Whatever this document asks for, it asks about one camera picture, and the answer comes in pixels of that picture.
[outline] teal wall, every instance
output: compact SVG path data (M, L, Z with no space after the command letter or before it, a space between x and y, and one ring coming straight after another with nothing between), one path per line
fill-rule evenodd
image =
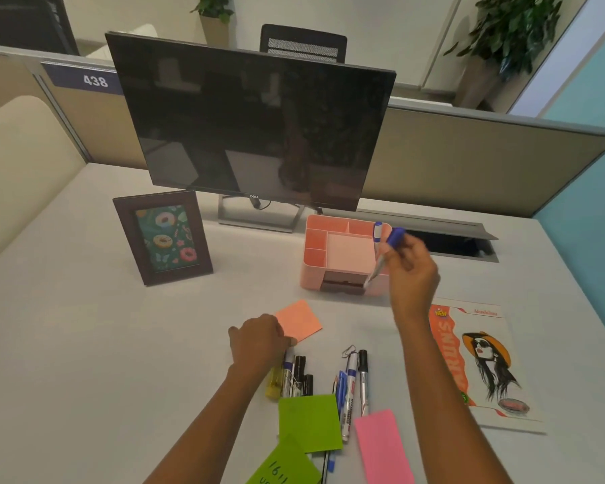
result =
M544 117L605 126L605 42ZM605 155L536 218L605 324Z

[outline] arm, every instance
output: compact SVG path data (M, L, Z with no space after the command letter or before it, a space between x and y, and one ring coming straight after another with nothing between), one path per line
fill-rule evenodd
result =
M401 335L412 411L430 484L510 484L432 337L428 312L439 284L426 246L406 235L399 251L381 245L390 270L390 299Z
M226 379L145 484L217 484L222 480L246 408L267 372L295 343L263 314L228 330L233 365Z

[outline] woman illustration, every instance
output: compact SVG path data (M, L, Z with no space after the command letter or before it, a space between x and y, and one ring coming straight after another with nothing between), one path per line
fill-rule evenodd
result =
M490 401L495 398L500 401L506 398L510 383L520 387L516 378L509 371L511 356L502 343L487 333L462 334L464 346L475 357L479 374L488 389L486 398Z

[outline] desk organizer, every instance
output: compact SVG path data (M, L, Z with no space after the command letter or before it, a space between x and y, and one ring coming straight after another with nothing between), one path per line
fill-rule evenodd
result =
M384 268L368 289L365 278L376 263L372 233L374 222L327 215L310 215L305 231L305 256L300 286L323 292L382 295L388 291L388 270ZM392 232L384 224L381 241Z

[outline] green sticky note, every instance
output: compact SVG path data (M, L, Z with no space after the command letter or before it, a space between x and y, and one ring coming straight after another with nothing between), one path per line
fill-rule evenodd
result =
M296 440L286 436L246 484L318 484L321 478Z
M282 398L278 411L280 436L293 436L303 452L342 448L335 396Z

